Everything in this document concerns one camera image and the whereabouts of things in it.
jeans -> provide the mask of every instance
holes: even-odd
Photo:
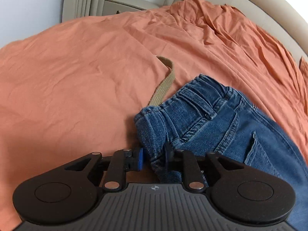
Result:
[[[179,172],[165,169],[165,143],[200,156],[218,152],[287,181],[296,193],[287,222],[308,230],[307,165],[287,134],[243,93],[199,75],[160,106],[143,108],[134,121],[161,182],[181,182]]]

metal pin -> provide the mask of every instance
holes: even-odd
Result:
[[[189,184],[189,187],[191,189],[196,189],[196,190],[200,190],[200,189],[203,189],[204,188],[204,184],[201,183],[201,182],[198,182],[198,181],[194,181],[194,182],[191,182]]]
[[[105,188],[107,189],[117,189],[120,184],[116,181],[108,181],[105,183]]]

woven strap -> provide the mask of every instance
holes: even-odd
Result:
[[[168,68],[171,69],[170,74],[161,82],[161,84],[155,90],[148,106],[158,106],[163,102],[163,98],[166,95],[167,91],[171,87],[175,75],[174,75],[174,65],[171,60],[163,56],[157,56],[157,58]]]

jeans pocket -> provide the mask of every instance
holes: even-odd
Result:
[[[257,135],[255,132],[253,132],[252,138],[253,144],[244,160],[244,163],[248,166],[254,167],[282,179],[282,176],[271,163],[269,157],[267,156],[267,153],[258,142]]]

gray ribbed panel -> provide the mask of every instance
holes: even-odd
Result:
[[[69,224],[44,227],[24,222],[16,231],[291,231],[285,222],[248,227],[220,216],[202,194],[180,184],[131,183],[108,193],[89,215]]]

